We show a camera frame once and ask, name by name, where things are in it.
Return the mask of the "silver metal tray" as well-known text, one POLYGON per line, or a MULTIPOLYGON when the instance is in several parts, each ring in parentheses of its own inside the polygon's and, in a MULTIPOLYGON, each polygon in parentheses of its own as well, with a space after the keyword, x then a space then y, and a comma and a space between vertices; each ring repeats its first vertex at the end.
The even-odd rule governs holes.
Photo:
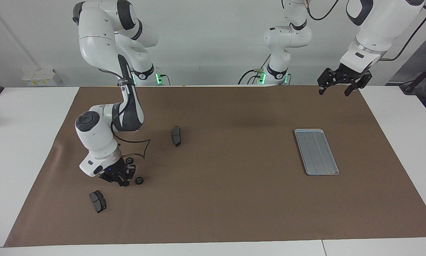
POLYGON ((308 176, 333 176, 340 173, 322 129, 295 129, 294 134, 308 176))

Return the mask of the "short grooved grey brake pad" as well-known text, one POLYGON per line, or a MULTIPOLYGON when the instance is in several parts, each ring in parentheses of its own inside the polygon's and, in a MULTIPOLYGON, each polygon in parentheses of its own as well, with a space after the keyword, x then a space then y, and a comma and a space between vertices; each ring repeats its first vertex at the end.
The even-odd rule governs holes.
POLYGON ((89 193, 89 198, 97 213, 101 213, 107 208, 106 200, 100 191, 89 193))

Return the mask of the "brown table mat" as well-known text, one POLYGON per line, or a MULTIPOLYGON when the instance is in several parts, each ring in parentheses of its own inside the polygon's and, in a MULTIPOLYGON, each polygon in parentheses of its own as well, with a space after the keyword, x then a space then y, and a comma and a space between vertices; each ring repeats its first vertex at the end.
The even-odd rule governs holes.
POLYGON ((83 87, 5 246, 426 237, 425 203, 360 92, 344 89, 141 87, 144 124, 120 137, 151 139, 134 157, 144 182, 120 187, 80 170, 74 127, 120 89, 83 87), (325 132, 338 175, 305 173, 295 129, 325 132))

